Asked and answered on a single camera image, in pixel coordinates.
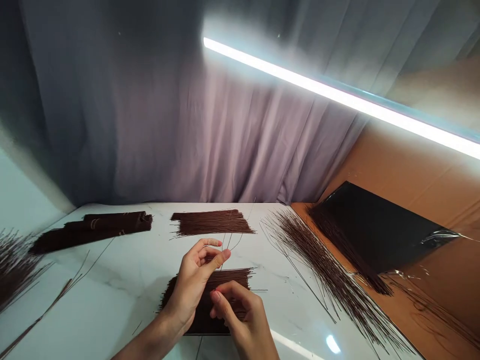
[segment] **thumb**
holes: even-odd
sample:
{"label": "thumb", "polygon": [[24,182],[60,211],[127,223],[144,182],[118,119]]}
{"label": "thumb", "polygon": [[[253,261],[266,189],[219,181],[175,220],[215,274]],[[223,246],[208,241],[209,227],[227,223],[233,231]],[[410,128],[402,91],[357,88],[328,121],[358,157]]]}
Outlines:
{"label": "thumb", "polygon": [[228,249],[223,250],[221,253],[217,254],[212,261],[203,265],[201,268],[203,269],[203,275],[206,279],[212,275],[212,273],[221,267],[224,262],[228,260],[228,258],[232,255],[232,252]]}
{"label": "thumb", "polygon": [[210,297],[211,301],[213,302],[213,306],[216,309],[217,316],[223,318],[229,328],[232,330],[235,329],[241,322],[232,310],[232,306],[230,305],[229,301],[220,291],[216,290],[211,292]]}

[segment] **hand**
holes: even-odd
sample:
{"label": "hand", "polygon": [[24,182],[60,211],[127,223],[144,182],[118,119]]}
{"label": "hand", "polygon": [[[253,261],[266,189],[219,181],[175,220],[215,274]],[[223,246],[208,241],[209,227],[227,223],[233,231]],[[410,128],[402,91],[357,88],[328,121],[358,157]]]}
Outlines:
{"label": "hand", "polygon": [[[210,297],[213,302],[210,317],[225,320],[242,360],[280,359],[260,296],[230,281],[217,287]],[[241,302],[246,311],[243,321],[238,319],[227,300],[232,298]]]}
{"label": "hand", "polygon": [[[213,238],[200,239],[183,256],[175,289],[164,309],[167,314],[180,322],[182,335],[192,325],[195,309],[210,275],[232,254],[228,249],[220,252],[207,245],[218,247],[222,242]],[[213,260],[207,262],[207,258],[211,257],[214,257]]]}

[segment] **bundle of brown sticks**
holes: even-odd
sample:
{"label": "bundle of brown sticks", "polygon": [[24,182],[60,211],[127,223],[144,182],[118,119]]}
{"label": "bundle of brown sticks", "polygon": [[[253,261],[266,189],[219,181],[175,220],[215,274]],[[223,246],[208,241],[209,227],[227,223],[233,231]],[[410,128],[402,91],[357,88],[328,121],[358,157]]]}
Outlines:
{"label": "bundle of brown sticks", "polygon": [[276,241],[276,244],[272,243],[272,245],[287,257],[294,268],[297,269],[289,251],[300,256],[303,259],[302,262],[311,268],[324,285],[327,296],[320,292],[320,297],[323,297],[324,302],[327,298],[330,299],[331,303],[330,307],[322,303],[324,309],[327,311],[333,309],[338,316],[336,307],[340,305],[361,334],[372,345],[380,345],[387,353],[387,345],[392,346],[394,351],[399,349],[413,352],[405,339],[395,331],[387,315],[298,215],[290,211],[276,212],[269,216],[264,224],[270,236]]}
{"label": "bundle of brown sticks", "polygon": [[116,236],[152,229],[152,215],[145,211],[87,214],[83,221],[67,222],[63,228],[44,232],[30,249],[41,255]]}
{"label": "bundle of brown sticks", "polygon": [[175,212],[172,221],[180,221],[176,234],[178,237],[217,233],[255,234],[238,209]]}
{"label": "bundle of brown sticks", "polygon": [[[243,287],[250,290],[249,279],[252,277],[252,267],[240,268],[233,270],[216,270],[212,273],[208,279],[205,290],[200,298],[200,302],[195,311],[195,318],[193,323],[190,326],[190,329],[185,333],[185,335],[229,335],[229,328],[225,326],[223,320],[210,317],[210,310],[212,309],[213,303],[210,299],[210,292],[215,290],[219,285],[228,283],[229,281],[235,280],[237,283]],[[168,303],[170,297],[172,296],[177,283],[177,276],[173,277],[169,282],[168,286],[163,293],[163,298],[160,304],[160,310],[162,310]],[[229,300],[231,308],[236,316],[243,320],[246,313],[241,304],[237,303],[234,299]]]}
{"label": "bundle of brown sticks", "polygon": [[355,267],[358,273],[377,293],[382,295],[393,295],[392,289],[382,280],[380,276],[367,264],[355,251],[349,240],[337,225],[335,220],[322,208],[322,204],[311,207],[308,210],[316,227],[336,246],[338,250]]}
{"label": "bundle of brown sticks", "polygon": [[0,314],[51,265],[37,267],[42,258],[29,254],[30,240],[16,232],[0,232]]}

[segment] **gray curtain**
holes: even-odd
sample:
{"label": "gray curtain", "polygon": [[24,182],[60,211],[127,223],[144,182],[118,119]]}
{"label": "gray curtain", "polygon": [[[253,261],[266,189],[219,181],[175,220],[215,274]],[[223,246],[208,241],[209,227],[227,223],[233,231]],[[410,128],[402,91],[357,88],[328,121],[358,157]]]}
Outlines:
{"label": "gray curtain", "polygon": [[479,25],[453,0],[23,0],[22,11],[45,141],[77,205],[320,197],[367,117],[208,53],[206,30],[384,95],[402,71],[452,62]]}

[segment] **marble surface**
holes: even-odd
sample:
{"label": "marble surface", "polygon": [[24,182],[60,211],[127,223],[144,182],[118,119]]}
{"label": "marble surface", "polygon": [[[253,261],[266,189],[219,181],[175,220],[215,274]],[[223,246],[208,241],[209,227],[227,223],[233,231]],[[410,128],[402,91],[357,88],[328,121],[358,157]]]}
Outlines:
{"label": "marble surface", "polygon": [[[281,359],[377,359],[366,340],[344,314],[334,324],[289,261],[280,254],[260,228],[270,211],[291,211],[281,204],[145,203],[128,206],[86,205],[52,228],[78,221],[89,213],[123,213],[145,210],[153,215],[152,230],[98,241],[58,251],[45,258],[54,265],[28,293],[0,315],[0,350],[31,325],[52,303],[87,254],[80,271],[88,274],[68,292],[7,356],[16,359],[110,359],[155,317],[161,294],[177,274],[182,256],[200,239],[188,236],[171,239],[174,212],[198,212],[237,208],[257,234],[206,234],[223,240],[229,249],[238,242],[224,269],[255,267],[252,289],[262,297]],[[297,264],[314,291],[319,286],[308,268]],[[339,352],[329,347],[334,339]],[[380,346],[381,359],[399,357]],[[401,359],[421,359],[417,354],[398,352]],[[229,336],[184,336],[166,359],[238,359]]]}

